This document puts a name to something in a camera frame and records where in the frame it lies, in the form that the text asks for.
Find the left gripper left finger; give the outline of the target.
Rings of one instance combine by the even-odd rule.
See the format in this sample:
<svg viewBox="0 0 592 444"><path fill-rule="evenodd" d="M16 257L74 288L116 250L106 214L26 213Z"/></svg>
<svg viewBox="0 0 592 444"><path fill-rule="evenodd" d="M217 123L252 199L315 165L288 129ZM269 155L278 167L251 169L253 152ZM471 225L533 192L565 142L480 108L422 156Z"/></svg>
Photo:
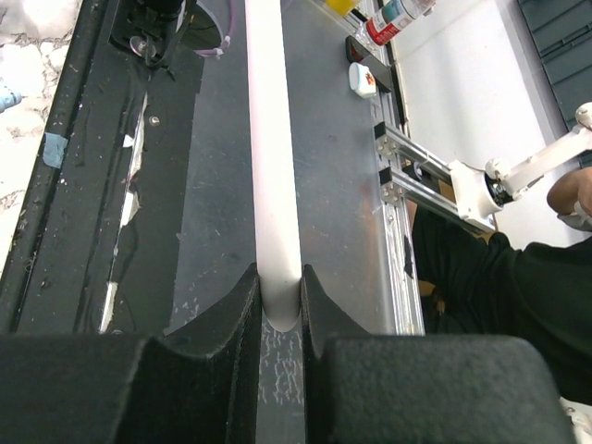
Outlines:
<svg viewBox="0 0 592 444"><path fill-rule="evenodd" d="M4 336L5 443L252 443L262 325L250 266L164 338Z"/></svg>

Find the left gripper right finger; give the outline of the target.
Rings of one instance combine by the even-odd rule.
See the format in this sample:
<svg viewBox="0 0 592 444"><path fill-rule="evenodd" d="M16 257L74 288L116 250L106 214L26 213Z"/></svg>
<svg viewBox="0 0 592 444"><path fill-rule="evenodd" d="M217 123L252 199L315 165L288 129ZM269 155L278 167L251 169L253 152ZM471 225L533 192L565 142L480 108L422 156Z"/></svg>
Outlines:
<svg viewBox="0 0 592 444"><path fill-rule="evenodd" d="M507 336L374 335L302 272L310 443L572 443L550 372Z"/></svg>

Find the white toothbrush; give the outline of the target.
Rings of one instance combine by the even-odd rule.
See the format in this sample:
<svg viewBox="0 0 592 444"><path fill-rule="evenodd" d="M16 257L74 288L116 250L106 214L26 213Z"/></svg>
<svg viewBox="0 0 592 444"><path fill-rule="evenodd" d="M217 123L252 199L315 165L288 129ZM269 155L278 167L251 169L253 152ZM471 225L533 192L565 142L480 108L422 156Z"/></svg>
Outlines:
<svg viewBox="0 0 592 444"><path fill-rule="evenodd" d="M300 317L301 243L279 1L245 3L253 210L265 315L277 331Z"/></svg>

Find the light blue toothbrush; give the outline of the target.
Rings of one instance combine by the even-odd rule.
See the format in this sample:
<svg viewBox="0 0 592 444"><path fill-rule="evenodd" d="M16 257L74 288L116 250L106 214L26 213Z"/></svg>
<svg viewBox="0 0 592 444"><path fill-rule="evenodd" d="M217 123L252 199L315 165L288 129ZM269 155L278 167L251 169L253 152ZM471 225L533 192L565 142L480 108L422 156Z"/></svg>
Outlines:
<svg viewBox="0 0 592 444"><path fill-rule="evenodd" d="M0 80L0 113L19 105L22 101L22 94L4 80Z"/></svg>

